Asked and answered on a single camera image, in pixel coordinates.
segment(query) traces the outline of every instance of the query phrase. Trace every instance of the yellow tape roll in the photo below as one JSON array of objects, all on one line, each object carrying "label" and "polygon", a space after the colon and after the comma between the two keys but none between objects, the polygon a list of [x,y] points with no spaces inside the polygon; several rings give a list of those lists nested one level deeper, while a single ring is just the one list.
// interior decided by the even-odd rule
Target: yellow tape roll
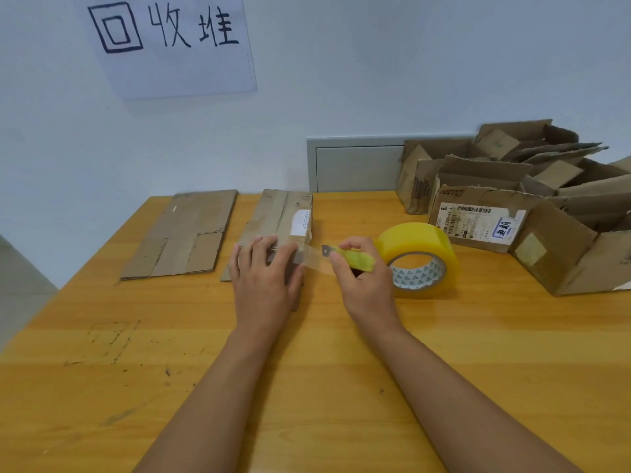
[{"label": "yellow tape roll", "polygon": [[383,232],[375,242],[394,272],[394,295],[433,297],[456,286],[460,270],[447,235],[424,222],[407,222]]}]

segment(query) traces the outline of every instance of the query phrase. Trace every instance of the wooden table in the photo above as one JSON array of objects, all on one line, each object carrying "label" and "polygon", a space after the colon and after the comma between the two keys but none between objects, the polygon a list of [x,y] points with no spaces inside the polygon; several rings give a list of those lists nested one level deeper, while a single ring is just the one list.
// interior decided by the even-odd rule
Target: wooden table
[{"label": "wooden table", "polygon": [[[394,193],[315,194],[312,245],[376,237]],[[0,470],[130,471],[235,324],[219,283],[258,196],[237,199],[212,274],[119,281],[169,198],[150,198],[0,356]],[[508,254],[456,246],[458,292],[398,301],[408,329],[587,471],[631,471],[631,293],[549,295]],[[444,471],[396,384],[308,271],[242,453],[257,472]]]}]

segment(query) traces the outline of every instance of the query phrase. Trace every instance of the forearm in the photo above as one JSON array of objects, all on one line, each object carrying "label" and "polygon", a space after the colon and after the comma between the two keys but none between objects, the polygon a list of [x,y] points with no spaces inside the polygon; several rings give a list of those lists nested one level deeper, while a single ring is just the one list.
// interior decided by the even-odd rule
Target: forearm
[{"label": "forearm", "polygon": [[449,473],[580,471],[405,329],[373,342]]},{"label": "forearm", "polygon": [[213,365],[134,471],[234,471],[269,347],[232,332]]}]

